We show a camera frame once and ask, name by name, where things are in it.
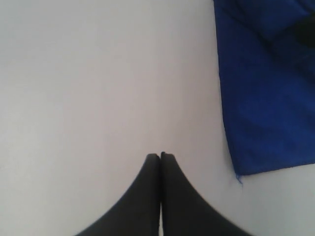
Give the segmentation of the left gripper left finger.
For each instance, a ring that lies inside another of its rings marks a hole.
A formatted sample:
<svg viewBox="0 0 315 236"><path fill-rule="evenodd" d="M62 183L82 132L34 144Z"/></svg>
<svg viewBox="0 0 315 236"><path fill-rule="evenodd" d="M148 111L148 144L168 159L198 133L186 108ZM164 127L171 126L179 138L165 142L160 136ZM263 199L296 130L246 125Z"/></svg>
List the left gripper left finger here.
<svg viewBox="0 0 315 236"><path fill-rule="evenodd" d="M137 177L123 196L80 236L158 236L160 158L146 156Z"/></svg>

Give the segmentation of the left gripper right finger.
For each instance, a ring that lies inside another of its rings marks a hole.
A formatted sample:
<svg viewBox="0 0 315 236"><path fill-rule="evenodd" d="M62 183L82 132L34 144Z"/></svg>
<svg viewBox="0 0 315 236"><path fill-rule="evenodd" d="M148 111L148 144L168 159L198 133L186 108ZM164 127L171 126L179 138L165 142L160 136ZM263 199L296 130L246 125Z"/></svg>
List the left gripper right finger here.
<svg viewBox="0 0 315 236"><path fill-rule="evenodd" d="M160 156L162 228L165 236L247 236L195 190L175 156Z"/></svg>

